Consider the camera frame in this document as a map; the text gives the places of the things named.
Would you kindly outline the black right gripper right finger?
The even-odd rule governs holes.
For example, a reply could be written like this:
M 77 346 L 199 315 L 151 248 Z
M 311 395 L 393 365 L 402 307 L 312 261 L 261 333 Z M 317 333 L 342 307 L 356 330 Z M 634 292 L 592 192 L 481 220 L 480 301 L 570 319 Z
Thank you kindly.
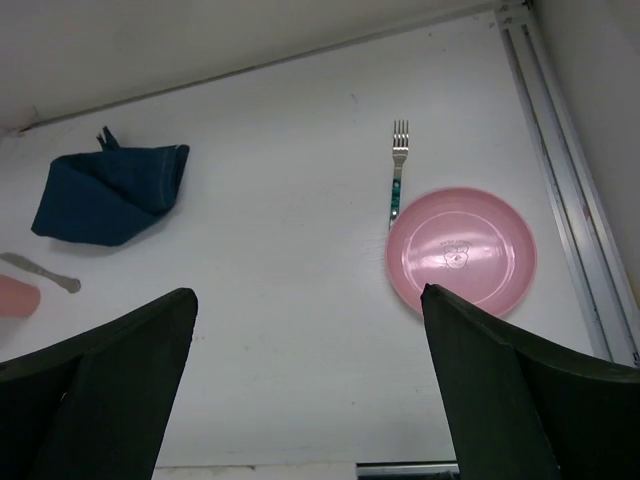
M 638 369 L 563 347 L 440 285 L 426 285 L 421 303 L 462 478 L 638 478 Z

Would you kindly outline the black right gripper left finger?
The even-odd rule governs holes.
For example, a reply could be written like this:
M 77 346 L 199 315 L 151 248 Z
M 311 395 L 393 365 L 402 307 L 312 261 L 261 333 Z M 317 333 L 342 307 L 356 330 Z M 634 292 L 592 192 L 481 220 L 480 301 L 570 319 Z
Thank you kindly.
M 2 363 L 2 478 L 151 478 L 197 314 L 179 288 Z

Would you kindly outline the pink plastic plate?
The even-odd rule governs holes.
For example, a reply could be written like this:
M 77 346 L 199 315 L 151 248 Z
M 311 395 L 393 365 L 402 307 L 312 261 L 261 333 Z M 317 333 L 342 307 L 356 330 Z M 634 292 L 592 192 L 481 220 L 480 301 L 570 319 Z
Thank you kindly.
M 422 311 L 427 284 L 438 284 L 497 317 L 513 311 L 536 273 L 537 249 L 523 217 L 501 198 L 470 187 L 430 192 L 394 221 L 385 247 L 397 296 Z

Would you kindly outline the dark blue cloth placemat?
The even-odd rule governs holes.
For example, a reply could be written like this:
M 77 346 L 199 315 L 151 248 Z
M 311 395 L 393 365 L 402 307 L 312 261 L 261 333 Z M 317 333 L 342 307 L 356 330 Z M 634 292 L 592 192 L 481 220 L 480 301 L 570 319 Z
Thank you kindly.
M 101 149 L 54 159 L 31 231 L 69 243 L 119 247 L 176 205 L 190 147 L 124 147 L 108 127 Z

